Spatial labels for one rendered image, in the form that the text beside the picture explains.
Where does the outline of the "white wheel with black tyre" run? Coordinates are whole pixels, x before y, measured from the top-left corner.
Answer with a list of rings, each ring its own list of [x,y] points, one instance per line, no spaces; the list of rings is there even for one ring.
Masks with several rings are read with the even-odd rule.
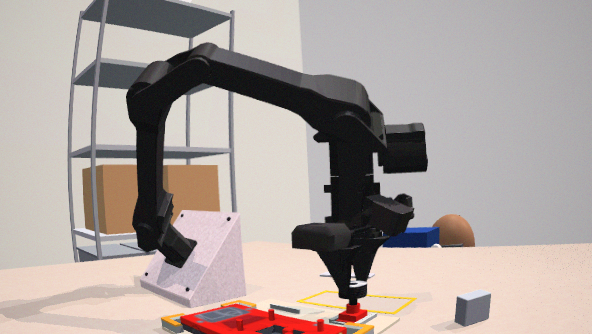
[[[367,282],[366,281],[351,281],[352,283],[357,283],[356,285],[350,285],[349,292],[347,294],[341,294],[338,291],[338,297],[340,299],[358,299],[367,296]]]

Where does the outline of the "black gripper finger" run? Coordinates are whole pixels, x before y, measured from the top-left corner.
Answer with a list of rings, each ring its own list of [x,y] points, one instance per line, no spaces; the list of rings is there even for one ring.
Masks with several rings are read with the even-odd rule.
[[[362,280],[367,282],[371,266],[378,249],[385,241],[389,240],[390,237],[391,236],[381,236],[377,238],[366,239],[354,238],[353,244],[362,246],[362,248],[353,257],[352,267],[355,273],[356,281]]]
[[[339,249],[336,251],[316,251],[325,267],[331,274],[334,283],[338,287],[341,294],[347,294],[351,285],[351,267],[353,264],[353,257],[362,248],[362,246],[354,245],[348,248]]]

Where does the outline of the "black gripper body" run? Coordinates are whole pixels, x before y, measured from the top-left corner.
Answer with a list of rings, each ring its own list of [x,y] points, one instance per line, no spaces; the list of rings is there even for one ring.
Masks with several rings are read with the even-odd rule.
[[[351,225],[358,192],[366,186],[371,195],[374,190],[380,190],[380,182],[374,183],[374,175],[330,179],[331,185],[324,185],[324,193],[331,193],[331,216],[326,216],[324,223],[297,225],[291,233],[292,248],[330,252],[354,246],[354,238],[382,236],[382,231],[364,222],[365,217],[362,217],[364,226]]]

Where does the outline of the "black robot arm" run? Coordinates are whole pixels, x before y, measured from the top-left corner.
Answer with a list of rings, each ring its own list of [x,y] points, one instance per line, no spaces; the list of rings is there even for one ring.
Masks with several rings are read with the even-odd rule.
[[[132,225],[138,247],[157,249],[167,264],[182,268],[197,245],[175,229],[173,194],[163,188],[165,121],[175,100],[205,83],[270,103],[299,115],[329,142],[330,176],[374,174],[373,153],[384,174],[426,172],[423,123],[384,124],[383,113],[359,82],[332,74],[309,75],[205,42],[166,61],[151,62],[126,94],[136,128],[138,198]],[[413,219],[412,197],[386,198],[380,190],[358,192],[351,225],[372,225],[387,236],[404,233]],[[355,224],[357,223],[357,225]]]

